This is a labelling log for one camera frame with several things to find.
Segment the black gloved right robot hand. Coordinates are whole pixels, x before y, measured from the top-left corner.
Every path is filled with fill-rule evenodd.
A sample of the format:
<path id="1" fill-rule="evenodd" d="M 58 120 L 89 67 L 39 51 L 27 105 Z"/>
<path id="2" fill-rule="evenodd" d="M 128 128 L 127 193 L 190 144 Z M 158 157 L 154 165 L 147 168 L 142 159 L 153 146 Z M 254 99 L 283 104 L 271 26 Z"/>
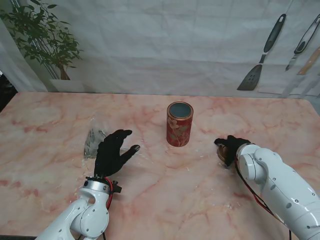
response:
<path id="1" fill-rule="evenodd" d="M 251 144 L 251 142 L 247 139 L 237 138 L 233 135 L 228 135 L 227 138 L 217 138 L 214 143 L 219 146 L 223 145 L 227 148 L 225 165 L 229 167 L 233 161 L 236 159 L 237 150 L 240 146 L 244 144 Z"/>

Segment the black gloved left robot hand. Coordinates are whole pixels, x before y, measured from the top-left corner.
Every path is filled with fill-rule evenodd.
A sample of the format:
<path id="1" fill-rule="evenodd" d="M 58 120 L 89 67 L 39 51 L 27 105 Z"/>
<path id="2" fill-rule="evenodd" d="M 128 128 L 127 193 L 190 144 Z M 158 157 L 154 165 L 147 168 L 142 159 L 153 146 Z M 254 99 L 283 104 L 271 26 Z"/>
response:
<path id="1" fill-rule="evenodd" d="M 133 145 L 125 153 L 120 154 L 121 147 L 126 137 L 132 134 L 132 130 L 118 129 L 109 134 L 98 145 L 94 163 L 94 177 L 104 179 L 121 170 L 124 164 L 139 151 L 139 145 Z"/>

